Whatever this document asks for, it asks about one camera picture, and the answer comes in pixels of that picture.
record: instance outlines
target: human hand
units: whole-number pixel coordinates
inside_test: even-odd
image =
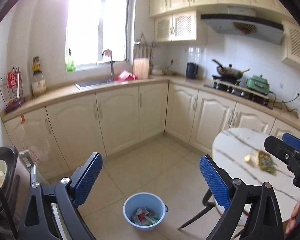
[[[296,217],[299,211],[299,207],[300,207],[300,202],[296,204],[296,206],[292,211],[291,217],[289,219],[289,223],[286,226],[286,234],[290,233],[296,227]]]

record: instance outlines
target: round table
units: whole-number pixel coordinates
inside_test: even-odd
[[[240,178],[245,184],[261,186],[268,181],[274,188],[282,221],[290,218],[291,212],[300,201],[300,188],[293,185],[294,175],[287,170],[287,165],[272,156],[275,162],[276,175],[262,171],[258,166],[251,166],[244,161],[247,154],[255,156],[256,150],[266,151],[264,148],[267,134],[247,128],[232,128],[218,134],[212,144],[212,158],[218,167],[225,169],[231,178]],[[224,207],[216,205],[222,214]],[[245,206],[249,212],[251,205]],[[239,226],[244,226],[247,216],[242,214]]]

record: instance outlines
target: glass jar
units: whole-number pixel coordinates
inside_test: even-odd
[[[31,85],[33,97],[38,97],[39,95],[47,91],[46,81],[44,80],[44,77],[40,70],[33,73]]]

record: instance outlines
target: sink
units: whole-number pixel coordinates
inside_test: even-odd
[[[111,81],[109,78],[106,78],[106,79],[92,79],[92,80],[77,82],[77,83],[75,83],[75,85],[79,90],[85,90],[85,89],[90,89],[90,88],[93,88],[93,87],[97,87],[97,86],[100,86],[100,85],[113,83],[113,82],[115,82],[115,81]]]

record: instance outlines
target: range hood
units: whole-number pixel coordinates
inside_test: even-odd
[[[280,44],[283,38],[283,25],[243,14],[202,14],[201,19],[217,33],[242,35]]]

